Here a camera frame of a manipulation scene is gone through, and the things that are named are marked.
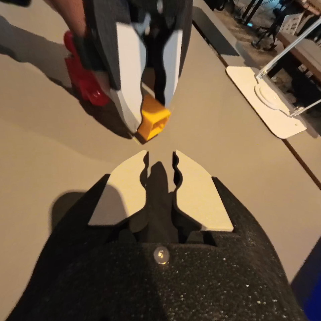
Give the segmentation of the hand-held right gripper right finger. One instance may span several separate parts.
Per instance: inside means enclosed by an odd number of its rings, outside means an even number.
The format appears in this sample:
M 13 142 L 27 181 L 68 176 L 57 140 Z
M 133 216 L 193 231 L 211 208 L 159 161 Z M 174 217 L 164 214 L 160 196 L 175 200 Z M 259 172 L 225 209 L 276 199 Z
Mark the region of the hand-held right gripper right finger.
M 173 152 L 174 208 L 201 231 L 234 227 L 212 176 L 179 150 Z

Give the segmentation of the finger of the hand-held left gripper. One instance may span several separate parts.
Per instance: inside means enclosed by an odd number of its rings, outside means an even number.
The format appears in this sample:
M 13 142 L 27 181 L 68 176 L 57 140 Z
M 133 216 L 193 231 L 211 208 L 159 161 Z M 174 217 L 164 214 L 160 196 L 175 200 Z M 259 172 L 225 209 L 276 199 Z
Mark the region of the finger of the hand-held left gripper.
M 174 30 L 170 35 L 159 37 L 154 44 L 154 92 L 163 106 L 170 105 L 178 84 L 182 36 L 182 30 Z
M 117 23 L 120 85 L 110 89 L 110 98 L 131 134 L 142 123 L 142 75 L 146 67 L 146 46 L 133 26 Z

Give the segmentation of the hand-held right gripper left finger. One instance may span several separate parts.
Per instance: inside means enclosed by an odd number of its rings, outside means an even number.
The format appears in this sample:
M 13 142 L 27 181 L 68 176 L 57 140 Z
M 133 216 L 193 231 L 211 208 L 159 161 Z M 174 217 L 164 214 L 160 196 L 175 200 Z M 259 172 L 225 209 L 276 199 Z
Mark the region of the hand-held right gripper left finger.
M 146 189 L 141 175 L 148 166 L 149 153 L 142 150 L 118 165 L 110 174 L 89 226 L 117 226 L 143 209 Z

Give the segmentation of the red mega block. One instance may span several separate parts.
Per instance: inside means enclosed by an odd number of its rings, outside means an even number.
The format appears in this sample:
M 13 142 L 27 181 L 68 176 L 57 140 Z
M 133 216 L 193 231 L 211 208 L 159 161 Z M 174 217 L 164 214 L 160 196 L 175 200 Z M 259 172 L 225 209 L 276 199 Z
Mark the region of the red mega block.
M 65 58 L 65 63 L 71 83 L 83 100 L 94 106 L 105 106 L 110 102 L 93 73 L 85 70 L 77 57 L 69 55 Z
M 73 42 L 73 35 L 70 30 L 65 32 L 63 41 L 64 41 L 64 45 L 65 45 L 66 49 L 68 50 L 68 52 L 71 55 L 74 55 L 76 50 L 75 50 L 74 42 Z

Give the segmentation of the yellow mega block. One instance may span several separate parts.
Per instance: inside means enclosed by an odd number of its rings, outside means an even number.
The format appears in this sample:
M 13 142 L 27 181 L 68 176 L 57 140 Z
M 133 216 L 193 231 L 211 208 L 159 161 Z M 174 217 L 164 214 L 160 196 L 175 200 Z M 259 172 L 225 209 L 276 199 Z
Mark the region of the yellow mega block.
M 159 135 L 165 128 L 171 111 L 159 103 L 152 95 L 146 94 L 142 104 L 142 122 L 136 136 L 143 143 Z

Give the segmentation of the person's left hand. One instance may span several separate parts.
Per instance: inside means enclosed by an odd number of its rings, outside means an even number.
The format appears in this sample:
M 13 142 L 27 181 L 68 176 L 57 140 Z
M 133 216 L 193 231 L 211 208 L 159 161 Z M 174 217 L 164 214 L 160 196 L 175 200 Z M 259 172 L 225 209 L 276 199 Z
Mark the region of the person's left hand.
M 80 38 L 86 36 L 87 26 L 82 0 L 46 0 L 65 21 L 70 31 Z

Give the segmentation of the dark grey flat panel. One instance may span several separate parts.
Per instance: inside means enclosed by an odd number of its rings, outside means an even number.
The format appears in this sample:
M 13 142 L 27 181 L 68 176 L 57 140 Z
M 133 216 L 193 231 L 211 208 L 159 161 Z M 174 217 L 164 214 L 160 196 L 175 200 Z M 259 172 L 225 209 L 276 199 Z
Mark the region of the dark grey flat panel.
M 239 57 L 239 53 L 199 7 L 193 7 L 193 25 L 208 45 L 219 55 Z

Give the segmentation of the black chair base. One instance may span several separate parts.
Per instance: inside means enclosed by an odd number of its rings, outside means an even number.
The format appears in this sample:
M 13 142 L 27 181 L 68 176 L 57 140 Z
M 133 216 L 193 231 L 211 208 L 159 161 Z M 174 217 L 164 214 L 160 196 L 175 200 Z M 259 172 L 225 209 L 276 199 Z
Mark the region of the black chair base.
M 270 27 L 263 27 L 259 26 L 255 29 L 255 33 L 258 36 L 257 40 L 253 40 L 251 42 L 251 46 L 257 50 L 264 50 L 264 51 L 272 51 L 276 47 L 276 35 L 278 28 L 280 26 L 280 17 L 275 18 L 274 22 L 271 24 Z M 263 39 L 269 39 L 272 37 L 272 42 L 268 45 L 263 47 L 261 42 Z

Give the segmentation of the white box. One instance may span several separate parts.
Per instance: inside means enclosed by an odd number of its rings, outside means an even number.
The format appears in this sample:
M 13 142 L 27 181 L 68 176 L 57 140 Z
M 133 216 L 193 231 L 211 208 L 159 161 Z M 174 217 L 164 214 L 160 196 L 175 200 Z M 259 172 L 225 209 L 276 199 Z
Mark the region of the white box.
M 303 13 L 286 15 L 280 26 L 279 33 L 295 35 L 303 15 Z

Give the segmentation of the brown wooden table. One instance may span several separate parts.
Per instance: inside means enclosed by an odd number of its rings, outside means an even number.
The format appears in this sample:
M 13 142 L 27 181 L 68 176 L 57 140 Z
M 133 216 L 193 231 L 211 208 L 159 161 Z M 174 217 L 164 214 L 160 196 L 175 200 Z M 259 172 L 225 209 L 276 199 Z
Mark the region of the brown wooden table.
M 299 42 L 275 64 L 268 75 L 275 76 L 283 69 L 290 76 L 301 76 L 303 75 L 303 71 L 299 70 L 301 65 L 312 74 L 312 80 L 320 84 L 321 50 L 312 40 L 303 39 Z

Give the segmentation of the white flat base plate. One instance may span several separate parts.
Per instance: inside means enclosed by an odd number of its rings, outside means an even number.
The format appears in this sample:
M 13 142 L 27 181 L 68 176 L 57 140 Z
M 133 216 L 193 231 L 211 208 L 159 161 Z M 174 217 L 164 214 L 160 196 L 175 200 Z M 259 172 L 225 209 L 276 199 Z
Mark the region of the white flat base plate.
M 277 138 L 288 139 L 307 130 L 301 116 L 291 116 L 292 104 L 269 79 L 256 78 L 256 69 L 228 66 L 226 73 L 253 110 Z

